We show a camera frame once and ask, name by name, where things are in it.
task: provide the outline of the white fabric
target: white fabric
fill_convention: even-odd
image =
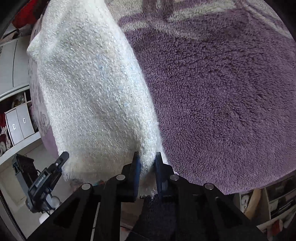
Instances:
[[[28,54],[38,78],[66,179],[95,183],[119,174],[140,151],[140,195],[156,151],[157,117],[134,53],[103,0],[51,0]]]

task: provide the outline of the tan object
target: tan object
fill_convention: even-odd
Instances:
[[[251,199],[249,201],[249,205],[244,213],[248,219],[251,220],[254,217],[260,198],[261,198],[261,190],[254,189]]]

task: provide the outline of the floor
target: floor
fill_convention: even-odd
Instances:
[[[26,154],[27,157],[34,159],[34,165],[36,169],[42,171],[45,167],[55,162],[55,159],[47,152],[44,145],[40,145],[31,152]],[[22,192],[20,186],[18,187],[18,193]],[[72,194],[72,190],[68,182],[62,177],[58,181],[54,188],[52,195],[57,196],[62,202],[65,201]],[[141,213],[143,202],[142,200],[137,201],[136,204],[124,204],[122,206],[122,225],[127,228],[132,228],[136,222],[139,214]],[[18,207],[18,210],[13,211],[13,216],[17,221],[19,227],[26,237],[30,236],[32,232],[40,225],[39,217],[41,213],[31,213],[26,205]],[[120,241],[124,241],[128,236],[128,230],[120,228]]]

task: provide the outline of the white shelf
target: white shelf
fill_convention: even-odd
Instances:
[[[11,147],[2,156],[0,156],[0,165],[2,165],[6,160],[14,156],[20,150],[24,149],[26,146],[30,145],[31,143],[33,143],[34,141],[37,141],[40,138],[41,138],[40,133],[36,132],[35,134],[27,137],[26,139],[17,143],[15,146]]]

